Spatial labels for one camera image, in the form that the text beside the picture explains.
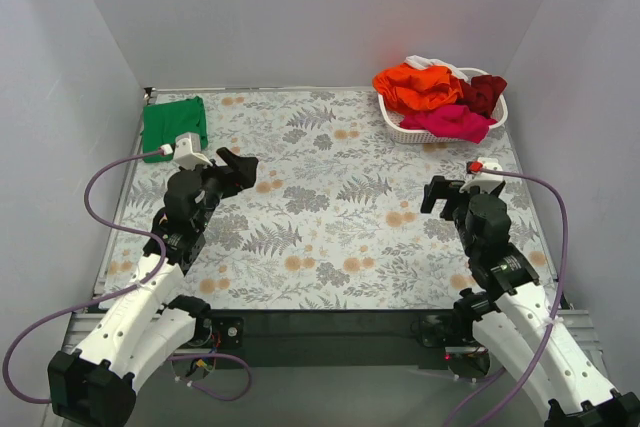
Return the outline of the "orange t-shirt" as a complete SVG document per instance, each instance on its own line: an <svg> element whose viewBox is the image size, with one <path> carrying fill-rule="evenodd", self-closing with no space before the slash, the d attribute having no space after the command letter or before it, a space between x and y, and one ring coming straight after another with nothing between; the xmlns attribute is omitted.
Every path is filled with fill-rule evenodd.
<svg viewBox="0 0 640 427"><path fill-rule="evenodd" d="M386 108L401 115L433 111L463 96L461 81L442 65L418 70L399 64L378 73L372 85Z"/></svg>

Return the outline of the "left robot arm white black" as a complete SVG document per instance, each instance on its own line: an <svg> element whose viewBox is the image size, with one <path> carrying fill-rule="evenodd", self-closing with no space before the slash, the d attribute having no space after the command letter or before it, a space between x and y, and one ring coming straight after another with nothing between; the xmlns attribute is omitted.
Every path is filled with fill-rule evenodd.
<svg viewBox="0 0 640 427"><path fill-rule="evenodd" d="M200 154L175 160L151 238L126 294L70 353L58 352L47 369L53 412L82 426L123 426L139 390L179 348L203 347L214 356L240 342L242 322L214 317L198 297L169 295L205 245L204 232L221 200L255 185L258 160L227 148L216 164Z"/></svg>

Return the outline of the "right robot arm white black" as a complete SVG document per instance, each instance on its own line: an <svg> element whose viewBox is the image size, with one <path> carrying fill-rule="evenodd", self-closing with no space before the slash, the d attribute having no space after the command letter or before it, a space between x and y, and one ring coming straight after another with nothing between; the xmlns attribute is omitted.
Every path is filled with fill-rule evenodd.
<svg viewBox="0 0 640 427"><path fill-rule="evenodd" d="M479 342L502 364L546 426L636 426L639 399L621 393L594 365L547 297L536 270L510 240L511 219L497 171L468 181L435 176L423 213L444 201L480 290L454 305L454 336Z"/></svg>

